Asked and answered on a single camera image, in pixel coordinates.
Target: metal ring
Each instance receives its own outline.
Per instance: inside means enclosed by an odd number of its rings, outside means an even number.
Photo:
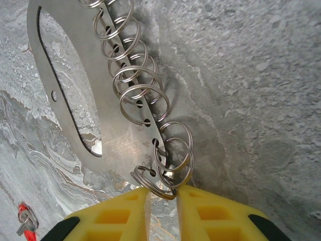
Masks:
[[[115,1],[110,1],[107,4],[107,6],[111,5],[113,2],[115,2]],[[130,9],[129,9],[129,13],[128,13],[127,17],[125,18],[125,21],[114,32],[112,32],[108,35],[100,35],[97,33],[98,18],[100,18],[100,16],[103,14],[103,12],[104,12],[104,9],[100,9],[98,14],[95,16],[94,22],[93,22],[94,35],[100,41],[106,41],[106,40],[110,40],[110,39],[116,37],[127,26],[127,24],[129,23],[132,15],[134,13],[134,1],[130,0]]]
[[[154,65],[154,70],[156,70],[156,72],[158,71],[157,69],[157,66],[156,66],[156,63],[154,61],[153,58],[150,57],[150,59],[152,60],[152,63]],[[151,82],[148,84],[148,85],[154,85],[155,82],[157,81],[158,85],[159,85],[159,89],[162,91],[163,90],[163,83],[161,81],[161,79],[156,75],[157,73],[156,72],[153,72],[151,71],[150,69],[147,69],[146,67],[143,67],[143,66],[138,66],[138,65],[131,65],[131,66],[127,66],[127,67],[124,67],[124,68],[121,68],[117,73],[116,75],[114,76],[114,79],[113,79],[113,82],[112,82],[112,85],[113,85],[113,90],[114,90],[114,93],[118,96],[118,98],[120,98],[123,93],[122,93],[122,90],[117,88],[119,87],[120,83],[127,83],[129,82],[128,80],[129,79],[119,79],[121,74],[123,74],[124,72],[126,71],[130,71],[130,70],[136,70],[136,71],[140,71],[140,72],[145,72],[145,73],[148,73],[150,74],[153,79],[151,80]],[[131,100],[134,100],[134,99],[138,99],[138,98],[141,98],[141,97],[144,97],[147,93],[149,93],[149,89],[144,89],[140,94],[138,95],[134,95],[134,96],[126,96],[124,98],[124,102],[125,103],[131,103],[133,105],[136,105],[135,102],[131,101]],[[159,98],[161,97],[161,94],[159,94],[155,99],[153,99],[150,104],[155,104]]]
[[[86,4],[86,3],[83,3],[83,1],[78,0],[79,4],[80,4],[82,7],[86,8],[86,9],[93,9],[93,8],[101,5],[104,1],[105,1],[105,0],[96,0],[96,1],[92,2],[92,1],[88,1],[88,0],[87,0],[87,1],[85,1],[85,2],[89,2],[89,3]]]
[[[143,187],[148,188],[152,193],[156,194],[158,197],[167,199],[167,200],[173,200],[177,196],[176,189],[171,188],[172,194],[167,194],[160,188],[158,188],[154,183],[152,183],[148,178],[146,178],[140,171],[149,171],[154,172],[154,170],[151,170],[144,166],[136,166],[134,169],[134,172],[131,172],[131,176],[133,179],[138,182]]]
[[[121,17],[121,18],[116,19],[114,22],[115,22],[115,24],[118,24],[118,23],[123,22],[124,20],[125,20],[125,18]],[[125,52],[123,52],[119,56],[112,57],[112,55],[110,56],[110,55],[106,54],[106,51],[105,51],[105,46],[106,46],[106,42],[107,41],[103,41],[101,43],[102,54],[109,61],[117,61],[117,60],[121,60],[121,59],[127,57],[134,50],[134,48],[136,47],[137,43],[139,42],[139,39],[140,39],[140,36],[141,36],[141,25],[139,24],[137,19],[134,18],[134,17],[132,17],[130,20],[133,20],[136,23],[137,30],[136,30],[136,35],[135,35],[133,41],[131,41],[132,44],[128,47],[128,49],[125,50]]]
[[[167,104],[167,107],[166,107],[166,110],[165,110],[164,114],[163,114],[161,117],[159,117],[157,120],[155,120],[156,122],[162,121],[162,120],[168,115],[168,113],[169,113],[169,111],[170,111],[170,105],[171,105],[171,104],[170,104],[170,100],[169,100],[169,98],[167,97],[167,95],[165,95],[165,93],[164,93],[162,90],[156,88],[156,87],[153,86],[153,85],[138,84],[138,85],[134,85],[134,86],[128,88],[127,90],[125,90],[124,93],[122,94],[122,96],[121,96],[120,99],[119,99],[120,111],[121,111],[121,113],[126,117],[126,119],[128,119],[130,122],[133,122],[133,123],[135,123],[135,124],[137,124],[137,125],[150,125],[150,122],[142,122],[142,121],[139,121],[139,120],[136,120],[136,119],[132,118],[131,116],[129,116],[129,115],[127,114],[127,112],[125,111],[125,109],[124,109],[124,107],[123,107],[123,100],[124,100],[126,94],[129,93],[129,92],[131,92],[131,91],[133,91],[133,90],[135,90],[135,89],[151,89],[151,90],[157,92],[158,94],[161,94],[162,97],[164,98],[164,100],[165,100],[165,102],[166,102],[166,104]]]
[[[137,58],[140,58],[140,57],[145,57],[144,56],[144,54],[142,54],[142,53],[140,53],[140,54],[134,54],[134,55],[132,55],[132,56],[130,56],[130,59],[131,60],[133,60],[133,59],[137,59]],[[151,62],[152,62],[152,64],[153,64],[153,72],[155,73],[155,74],[157,74],[157,72],[158,72],[158,67],[157,67],[157,65],[156,65],[156,63],[155,63],[155,61],[154,61],[154,59],[149,55],[149,57],[148,57],[150,60],[151,60]],[[153,78],[151,81],[150,81],[150,83],[149,83],[149,85],[155,85],[155,82],[156,82],[156,80],[155,80],[155,78]],[[117,93],[119,93],[119,97],[118,98],[120,98],[120,96],[122,95],[122,93],[123,93],[123,90],[121,89],[121,83],[120,82],[117,82]],[[144,95],[146,95],[147,93],[149,93],[149,89],[148,90],[144,90],[144,91],[146,91],[145,93],[144,93]],[[153,99],[151,102],[152,103],[156,103],[159,99],[161,98],[161,95],[159,94],[155,99]],[[124,102],[126,101],[126,99],[127,100],[129,100],[129,99],[131,99],[131,97],[126,97],[125,99],[124,99]]]
[[[190,156],[192,155],[193,153],[193,136],[192,136],[192,133],[190,131],[190,129],[183,123],[180,123],[180,122],[167,122],[165,123],[164,125],[162,125],[159,129],[159,132],[160,134],[162,134],[164,132],[164,130],[169,127],[170,125],[173,125],[173,124],[177,124],[177,125],[180,125],[181,127],[183,127],[188,135],[188,139],[189,139],[189,144],[187,146],[188,150],[187,150],[187,153],[186,153],[186,156],[184,158],[184,160],[182,161],[181,164],[179,164],[177,167],[175,168],[167,168],[165,167],[160,161],[159,161],[159,155],[158,155],[158,151],[156,149],[156,142],[154,142],[154,145],[153,145],[153,155],[154,155],[154,159],[156,160],[157,162],[157,165],[163,170],[163,171],[166,171],[166,172],[175,172],[175,171],[179,171],[181,170],[185,165],[186,163],[188,163],[189,159],[190,159]],[[179,139],[179,138],[169,138],[168,140],[166,140],[164,142],[164,145],[166,145],[168,142],[171,142],[173,140],[179,140],[179,141],[183,141],[182,139]]]
[[[186,147],[188,147],[187,143],[185,141],[183,141],[182,139],[176,138],[176,140],[180,140],[181,142],[183,142],[186,145]],[[166,180],[162,175],[162,168],[160,167],[160,165],[157,165],[156,172],[157,172],[157,175],[158,175],[160,181],[162,182],[162,184],[164,184],[168,188],[178,188],[180,186],[185,185],[189,181],[189,179],[192,175],[193,169],[194,169],[194,155],[193,154],[191,155],[191,158],[188,159],[188,161],[190,162],[188,172],[186,174],[186,177],[179,184],[171,184],[168,180]]]
[[[165,142],[164,142],[164,146],[166,146],[168,143],[172,142],[172,141],[180,141],[180,142],[183,142],[185,143],[182,139],[180,138],[177,138],[177,137],[172,137],[172,138],[169,138],[167,139]],[[156,148],[156,142],[154,143],[154,159],[156,160],[157,162],[157,166],[159,166],[159,168],[161,168],[163,171],[166,171],[166,172],[177,172],[177,171],[180,171],[181,169],[183,169],[186,164],[188,164],[190,162],[190,159],[191,159],[191,156],[189,155],[186,155],[184,160],[177,166],[177,167],[174,167],[174,168],[167,168],[166,166],[164,166],[161,161],[159,160],[159,155],[157,153],[157,148]]]
[[[130,42],[133,42],[133,41],[134,41],[134,38],[127,38],[127,39],[124,39],[124,40],[123,40],[123,43],[130,43]],[[144,57],[141,66],[146,67],[146,64],[147,64],[148,58],[149,58],[148,49],[147,49],[147,47],[146,47],[146,44],[145,44],[142,40],[139,40],[139,43],[142,44],[142,46],[143,46],[143,48],[144,48],[144,53],[141,54],[141,56],[138,56],[138,57]],[[115,53],[115,49],[113,49],[113,50],[108,54],[108,56],[111,57],[114,53]],[[134,60],[134,59],[136,59],[136,58],[138,58],[138,57],[137,57],[137,54],[134,54],[134,55],[130,56],[130,60]],[[108,71],[109,76],[110,76],[111,78],[114,78],[113,74],[111,73],[111,63],[112,63],[112,62],[113,62],[112,60],[109,60],[109,61],[108,61],[107,71]],[[128,81],[128,82],[129,82],[129,81],[132,81],[132,80],[134,80],[135,78],[137,78],[137,77],[140,75],[140,73],[141,73],[141,71],[137,71],[137,72],[135,72],[131,77],[126,78],[126,79],[123,79],[123,80],[126,80],[126,81]]]

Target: yellow block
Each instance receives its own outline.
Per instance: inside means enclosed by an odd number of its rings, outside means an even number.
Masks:
[[[74,212],[80,222],[64,241],[147,241],[150,224],[148,189],[137,188]]]
[[[177,210],[182,241],[268,241],[248,218],[262,212],[201,189],[180,187]]]

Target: gray stone surface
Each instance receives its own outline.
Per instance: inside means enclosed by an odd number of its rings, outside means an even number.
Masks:
[[[185,122],[195,138],[191,184],[262,210],[293,240],[321,239],[321,3],[135,4],[173,105],[167,120]],[[89,171],[70,150],[28,45],[27,5],[2,0],[0,9],[2,240],[23,240],[18,201],[34,208],[42,237],[70,212],[133,188],[112,171]],[[53,20],[42,23],[73,86],[83,76],[78,57]],[[85,86],[76,85],[82,106],[72,93],[70,103],[82,133],[99,137]],[[179,240],[175,207],[153,199],[151,240]]]

